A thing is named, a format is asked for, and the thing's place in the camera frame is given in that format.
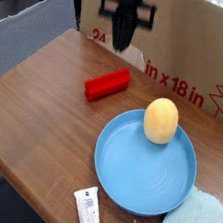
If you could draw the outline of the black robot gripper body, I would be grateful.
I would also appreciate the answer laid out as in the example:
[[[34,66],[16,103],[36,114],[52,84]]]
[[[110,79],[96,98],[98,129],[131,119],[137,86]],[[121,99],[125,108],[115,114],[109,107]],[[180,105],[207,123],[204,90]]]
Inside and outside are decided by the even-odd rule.
[[[107,9],[105,3],[113,1],[117,4],[116,10]],[[149,11],[149,19],[140,19],[138,17],[138,9],[146,9]],[[156,6],[145,3],[143,0],[101,0],[100,15],[111,17],[112,21],[118,25],[127,25],[131,27],[140,26],[146,29],[152,29]]]

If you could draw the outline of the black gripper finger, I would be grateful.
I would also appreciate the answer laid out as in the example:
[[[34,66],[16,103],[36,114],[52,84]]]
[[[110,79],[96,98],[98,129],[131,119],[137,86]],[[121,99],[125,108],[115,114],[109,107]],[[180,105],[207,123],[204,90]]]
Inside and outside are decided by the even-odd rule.
[[[116,51],[123,51],[131,43],[133,33],[137,26],[137,20],[132,16],[123,17],[119,14],[115,14],[112,17],[112,22],[112,45]]]

